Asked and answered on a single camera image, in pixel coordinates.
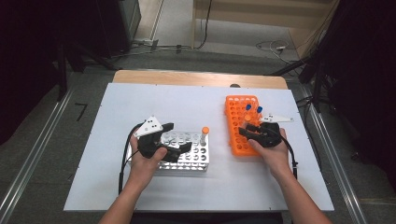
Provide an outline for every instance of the person's left hand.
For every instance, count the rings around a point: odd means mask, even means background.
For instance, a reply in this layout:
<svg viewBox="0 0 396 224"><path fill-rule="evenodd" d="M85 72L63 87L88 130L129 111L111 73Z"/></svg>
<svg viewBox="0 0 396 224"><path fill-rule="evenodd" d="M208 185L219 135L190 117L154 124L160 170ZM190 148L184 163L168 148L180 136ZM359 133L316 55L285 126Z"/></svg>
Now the person's left hand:
<svg viewBox="0 0 396 224"><path fill-rule="evenodd" d="M132 153L135 153L137 151L137 138L133 135L130 139L130 144ZM158 163L166 155L166 152L166 148L160 147L150 159L143 157L140 152L134 154L131 162L131 173L124 188L134 188L143 191L149 184L154 172L158 168Z"/></svg>

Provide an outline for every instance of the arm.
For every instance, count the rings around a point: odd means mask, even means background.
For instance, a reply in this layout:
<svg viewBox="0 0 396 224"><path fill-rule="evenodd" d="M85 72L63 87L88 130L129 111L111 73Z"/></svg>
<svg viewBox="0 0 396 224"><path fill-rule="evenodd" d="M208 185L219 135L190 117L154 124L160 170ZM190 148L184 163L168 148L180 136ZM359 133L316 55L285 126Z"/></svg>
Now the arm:
<svg viewBox="0 0 396 224"><path fill-rule="evenodd" d="M137 151L137 139L131 137L133 152ZM132 157L131 173L119 197L111 204L105 215L99 221L105 223L130 223L134 206L142 191L149 184L154 172L157 170L158 162L166 155L166 148L159 148L151 159L144 158L140 153Z"/></svg>
<svg viewBox="0 0 396 224"><path fill-rule="evenodd" d="M280 129L280 133L286 138L284 129ZM264 148L252 139L248 142L270 167L271 174L282 189L294 223L331 223L295 179L289 167L289 152L284 142L273 148Z"/></svg>

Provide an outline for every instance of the test tube rack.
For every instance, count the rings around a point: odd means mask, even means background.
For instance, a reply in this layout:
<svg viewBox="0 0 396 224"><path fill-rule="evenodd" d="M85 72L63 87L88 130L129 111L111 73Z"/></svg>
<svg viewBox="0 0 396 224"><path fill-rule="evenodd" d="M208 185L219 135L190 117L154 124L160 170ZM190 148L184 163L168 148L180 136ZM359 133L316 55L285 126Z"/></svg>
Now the test tube rack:
<svg viewBox="0 0 396 224"><path fill-rule="evenodd" d="M224 114L227 117L228 130L230 134L230 142L232 153L235 156L260 156L254 148L248 144L245 136L239 134L238 128L241 127L244 116L250 115L250 124L260 125L260 115L257 113L259 100L254 95L228 95L225 100Z"/></svg>
<svg viewBox="0 0 396 224"><path fill-rule="evenodd" d="M160 161L159 172L177 173L202 173L206 172L209 166L209 134L205 137L205 145L201 146L201 133L168 132L163 133L161 142L170 147L192 142L191 150L182 153L177 162ZM128 148L127 158L131 155L131 147Z"/></svg>

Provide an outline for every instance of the person's right hand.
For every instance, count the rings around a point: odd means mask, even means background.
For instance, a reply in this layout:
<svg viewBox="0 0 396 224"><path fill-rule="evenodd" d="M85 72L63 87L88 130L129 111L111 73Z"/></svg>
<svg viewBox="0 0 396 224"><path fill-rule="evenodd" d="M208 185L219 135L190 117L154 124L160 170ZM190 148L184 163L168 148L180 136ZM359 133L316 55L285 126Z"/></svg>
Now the person's right hand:
<svg viewBox="0 0 396 224"><path fill-rule="evenodd" d="M280 134L286 139L286 132L280 129ZM287 172L291 173L289 167L289 152L286 144L282 141L276 147L262 147L257 141L249 139L250 145L262 155L265 163L268 164L271 174L277 178L279 175Z"/></svg>

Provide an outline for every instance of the hand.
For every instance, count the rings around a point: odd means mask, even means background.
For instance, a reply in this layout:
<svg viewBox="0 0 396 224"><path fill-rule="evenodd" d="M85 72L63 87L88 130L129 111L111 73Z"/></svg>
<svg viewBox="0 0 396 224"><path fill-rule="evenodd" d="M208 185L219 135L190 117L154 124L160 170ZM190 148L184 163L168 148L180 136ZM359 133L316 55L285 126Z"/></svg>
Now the hand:
<svg viewBox="0 0 396 224"><path fill-rule="evenodd" d="M132 135L130 143L132 153L135 153L137 151L137 138ZM143 191L151 181L152 176L158 168L158 162L163 159L166 152L166 148L160 147L150 159L143 157L140 152L134 154L131 162L131 173L125 184L125 189L134 188Z"/></svg>
<svg viewBox="0 0 396 224"><path fill-rule="evenodd" d="M280 129L280 134L286 139L286 132ZM265 148L262 147L257 141L253 139L248 140L249 144L262 155L265 163L270 167L271 174L277 178L285 172L291 172L289 167L289 152L288 147L282 141L276 147Z"/></svg>

